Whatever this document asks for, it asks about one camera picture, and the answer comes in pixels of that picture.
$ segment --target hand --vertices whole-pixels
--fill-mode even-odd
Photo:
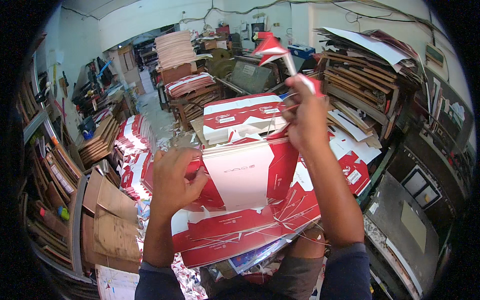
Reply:
[[[200,150],[193,148],[155,153],[150,218],[172,217],[198,198],[208,180],[205,168],[200,167],[193,174],[186,174],[186,170],[192,159],[201,155]]]
[[[299,106],[284,110],[282,115],[291,123],[288,129],[291,143],[305,157],[318,152],[321,147],[328,147],[326,126],[328,98],[314,96],[300,76],[302,75],[285,80],[285,84],[290,86],[294,93],[298,93],[285,99],[285,104],[288,108],[297,104]]]

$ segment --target right hand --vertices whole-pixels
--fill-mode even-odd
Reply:
[[[299,106],[284,110],[282,116],[291,123],[288,129],[291,143],[305,157],[318,152],[320,148],[328,147],[326,125],[328,98],[314,96],[300,76],[303,75],[299,74],[285,80],[285,84],[293,90],[290,92],[298,93],[287,98],[285,104],[288,108],[296,104]]]

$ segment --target dark sleeve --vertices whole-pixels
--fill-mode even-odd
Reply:
[[[138,274],[140,280],[135,290],[135,300],[185,300],[171,268],[156,268],[142,262]]]
[[[320,299],[372,299],[369,258],[363,243],[332,252]]]

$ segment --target clutter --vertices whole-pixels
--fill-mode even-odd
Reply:
[[[183,94],[190,93],[199,88],[207,87],[215,84],[213,76],[208,73],[194,74],[185,76],[174,82],[165,85],[166,92],[172,97],[179,97]]]
[[[228,140],[229,131],[246,134],[274,131],[287,123],[280,111],[282,100],[273,93],[256,94],[205,105],[203,134],[209,144]]]

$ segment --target left hand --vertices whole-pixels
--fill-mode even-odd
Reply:
[[[193,148],[172,148],[168,152],[155,153],[150,217],[172,217],[198,198],[208,181],[205,168],[200,167],[196,174],[186,174],[186,170],[192,159],[201,155],[200,150]]]

